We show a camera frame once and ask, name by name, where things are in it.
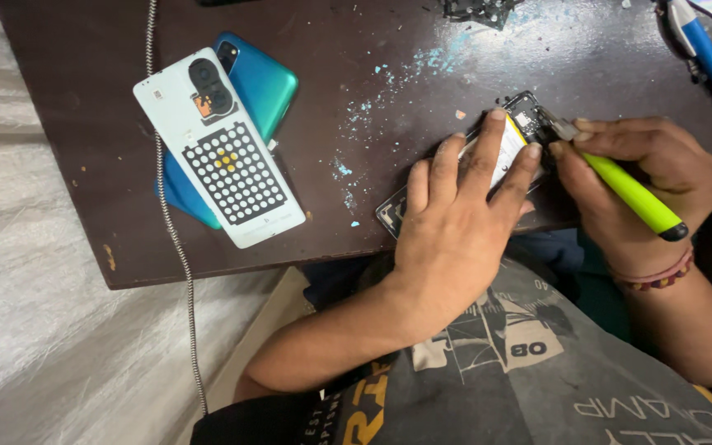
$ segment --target wooden desk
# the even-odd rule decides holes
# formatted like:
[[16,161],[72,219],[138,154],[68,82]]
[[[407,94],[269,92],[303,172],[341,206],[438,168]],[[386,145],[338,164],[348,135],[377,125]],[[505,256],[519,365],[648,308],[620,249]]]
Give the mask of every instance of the wooden desk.
[[[712,152],[712,100],[690,82],[648,2],[529,0],[498,32],[449,23],[438,2],[261,0],[217,8],[160,0],[158,66],[238,33],[301,86],[276,157],[308,222],[240,250],[224,231],[173,217],[198,278],[394,246],[375,208],[408,167],[530,89],[562,116],[664,115]],[[0,17],[48,140],[112,289],[183,277],[153,195],[152,126],[131,95],[145,76],[146,0],[0,0]],[[705,21],[712,36],[712,21]],[[467,114],[456,119],[456,110]],[[351,170],[343,175],[340,167]],[[553,180],[520,230],[572,225]]]

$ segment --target camera cutout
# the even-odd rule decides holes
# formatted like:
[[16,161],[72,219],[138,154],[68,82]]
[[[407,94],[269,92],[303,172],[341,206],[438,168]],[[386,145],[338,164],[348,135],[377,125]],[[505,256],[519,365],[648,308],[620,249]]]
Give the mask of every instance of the camera cutout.
[[192,100],[199,114],[203,116],[205,126],[238,111],[232,93],[222,82],[215,63],[209,59],[196,59],[188,67],[188,76],[197,89]]
[[224,72],[228,76],[232,71],[232,65],[235,65],[235,59],[238,58],[240,53],[241,50],[226,40],[216,50],[216,57],[218,57],[218,61],[222,64],[222,68],[224,68]]

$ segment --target disassembled smartphone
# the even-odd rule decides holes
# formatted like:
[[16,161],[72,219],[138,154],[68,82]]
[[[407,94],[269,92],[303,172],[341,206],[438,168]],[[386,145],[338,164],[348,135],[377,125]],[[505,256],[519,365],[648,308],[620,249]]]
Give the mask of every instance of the disassembled smartphone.
[[146,78],[133,95],[237,247],[305,220],[213,49]]
[[[504,135],[501,137],[499,158],[496,162],[494,176],[490,181],[491,191],[487,198],[492,196],[497,190],[497,186],[500,185],[504,179],[521,148],[533,142],[547,147],[549,143],[558,139],[556,133],[550,129],[548,120],[539,111],[539,107],[540,104],[537,98],[529,91],[520,93],[504,105],[504,109],[507,110],[507,125],[505,126]],[[471,153],[475,147],[477,136],[479,135],[480,128],[466,135],[466,147],[460,151],[459,177],[465,173],[468,167]],[[540,165],[532,179],[532,184],[529,186],[529,191],[536,188],[545,180],[553,168],[552,165],[544,152]],[[375,211],[378,219],[395,238],[400,237],[400,229],[403,225],[403,216],[406,211],[407,195],[408,190],[404,186]]]

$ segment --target hand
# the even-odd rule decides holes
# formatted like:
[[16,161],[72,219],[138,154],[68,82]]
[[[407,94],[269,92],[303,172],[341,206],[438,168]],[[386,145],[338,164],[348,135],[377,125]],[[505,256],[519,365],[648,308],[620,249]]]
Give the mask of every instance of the hand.
[[534,209],[526,193],[537,169],[541,147],[519,153],[501,188],[486,202],[496,168],[506,113],[486,116],[466,174],[458,184],[458,154],[465,137],[444,141],[435,157],[417,162],[408,177],[408,207],[390,280],[403,302],[424,323],[429,337],[482,294],[496,277],[509,235]]
[[581,223],[619,274],[661,273],[683,257],[691,236],[678,242],[659,238],[589,167],[579,150],[638,162],[650,176],[648,189],[675,212],[691,234],[712,211],[712,155],[671,121],[651,117],[616,122],[576,119],[574,143],[549,146],[559,179],[576,200]]

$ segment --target bracelet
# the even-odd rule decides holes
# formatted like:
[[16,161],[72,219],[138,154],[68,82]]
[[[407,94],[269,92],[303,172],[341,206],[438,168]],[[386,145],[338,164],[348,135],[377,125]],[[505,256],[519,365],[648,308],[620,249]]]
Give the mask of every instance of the bracelet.
[[641,278],[622,276],[609,268],[609,272],[614,276],[617,283],[631,290],[663,289],[672,286],[678,279],[686,276],[691,270],[691,263],[694,261],[694,247],[688,246],[683,257],[671,268],[661,273]]

